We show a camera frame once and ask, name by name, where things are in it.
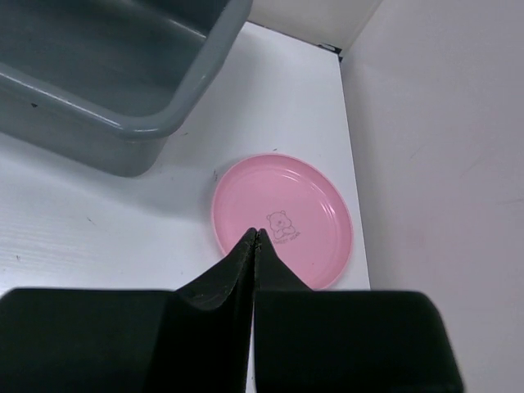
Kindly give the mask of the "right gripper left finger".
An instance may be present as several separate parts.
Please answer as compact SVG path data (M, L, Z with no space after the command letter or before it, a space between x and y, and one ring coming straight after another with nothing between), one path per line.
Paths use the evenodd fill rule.
M255 233L175 291L16 288L1 298L4 392L243 392Z

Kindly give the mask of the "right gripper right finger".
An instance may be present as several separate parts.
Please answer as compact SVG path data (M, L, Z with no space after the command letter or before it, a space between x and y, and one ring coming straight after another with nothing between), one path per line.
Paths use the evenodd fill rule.
M260 231L255 248L259 392L462 392L439 310L416 291L315 291Z

